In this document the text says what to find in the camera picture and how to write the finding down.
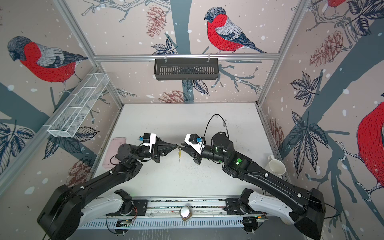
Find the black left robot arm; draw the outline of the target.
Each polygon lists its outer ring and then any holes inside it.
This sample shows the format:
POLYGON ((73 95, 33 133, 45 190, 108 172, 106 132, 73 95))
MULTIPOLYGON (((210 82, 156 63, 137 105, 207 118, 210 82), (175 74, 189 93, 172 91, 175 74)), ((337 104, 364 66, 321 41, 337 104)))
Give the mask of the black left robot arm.
POLYGON ((133 198, 124 190, 114 191, 111 197, 101 195, 133 179, 143 162, 159 162, 178 145, 155 138, 153 144, 139 146, 122 144, 115 158, 119 161, 111 170, 83 184, 55 189, 37 218, 37 222, 50 240, 66 240, 79 226, 100 216, 117 213, 138 216, 133 198))

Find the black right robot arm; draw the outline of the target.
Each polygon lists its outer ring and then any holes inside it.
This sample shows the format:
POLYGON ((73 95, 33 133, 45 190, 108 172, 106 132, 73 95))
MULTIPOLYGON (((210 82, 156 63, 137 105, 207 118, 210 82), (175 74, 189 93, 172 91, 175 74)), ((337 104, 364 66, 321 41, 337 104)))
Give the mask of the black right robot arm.
POLYGON ((271 214, 293 224, 305 236, 319 240, 325 219, 323 194, 307 191, 265 170, 249 157, 235 151, 233 142, 224 132, 215 134, 212 143, 196 134, 186 135, 181 149, 200 164, 202 159, 221 163, 223 171, 232 178, 253 184, 266 195, 244 189, 238 199, 226 199, 224 210, 229 215, 271 214))

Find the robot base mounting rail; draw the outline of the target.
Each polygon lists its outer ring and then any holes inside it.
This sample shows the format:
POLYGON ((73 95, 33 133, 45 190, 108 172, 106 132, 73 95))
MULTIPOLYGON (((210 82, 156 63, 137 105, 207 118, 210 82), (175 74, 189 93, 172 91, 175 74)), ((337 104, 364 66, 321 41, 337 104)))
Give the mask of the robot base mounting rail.
POLYGON ((127 216, 107 214, 82 224, 80 230, 108 230, 122 235, 130 230, 187 228, 257 229, 268 220, 263 212, 244 214, 236 198, 171 198, 134 200, 127 216))

